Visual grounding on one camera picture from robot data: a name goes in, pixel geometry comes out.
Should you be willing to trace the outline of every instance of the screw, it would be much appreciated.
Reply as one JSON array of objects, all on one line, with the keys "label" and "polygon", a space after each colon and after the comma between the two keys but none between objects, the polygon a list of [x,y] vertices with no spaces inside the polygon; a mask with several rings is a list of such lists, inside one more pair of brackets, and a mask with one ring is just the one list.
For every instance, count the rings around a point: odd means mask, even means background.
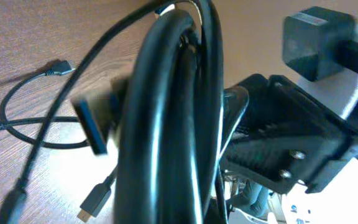
[{"label": "screw", "polygon": [[280,176],[285,179],[289,179],[292,175],[288,170],[280,170]]},{"label": "screw", "polygon": [[305,153],[296,151],[296,150],[291,150],[290,155],[292,157],[294,157],[295,159],[304,159],[305,158]]}]

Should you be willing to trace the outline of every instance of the wooden surface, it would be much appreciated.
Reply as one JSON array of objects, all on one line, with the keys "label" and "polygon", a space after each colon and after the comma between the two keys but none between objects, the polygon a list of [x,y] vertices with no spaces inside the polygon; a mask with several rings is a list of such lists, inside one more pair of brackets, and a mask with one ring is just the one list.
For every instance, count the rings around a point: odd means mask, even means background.
[{"label": "wooden surface", "polygon": [[[0,102],[23,75],[47,62],[61,59],[78,65],[99,37],[119,19],[146,0],[0,0]],[[91,64],[70,96],[108,85],[125,75],[140,44],[155,20],[148,15],[115,38]],[[40,78],[20,90],[7,107],[9,119],[45,115],[67,77]],[[59,115],[75,115],[66,100]],[[35,137],[39,125],[19,131]],[[78,142],[84,139],[78,124],[54,124],[48,140]],[[22,170],[30,145],[7,131],[0,132],[0,205]],[[42,149],[28,188],[21,223],[81,223],[80,204],[112,171],[116,154],[94,157],[90,148],[72,151]],[[112,197],[89,223],[111,223]]]}]

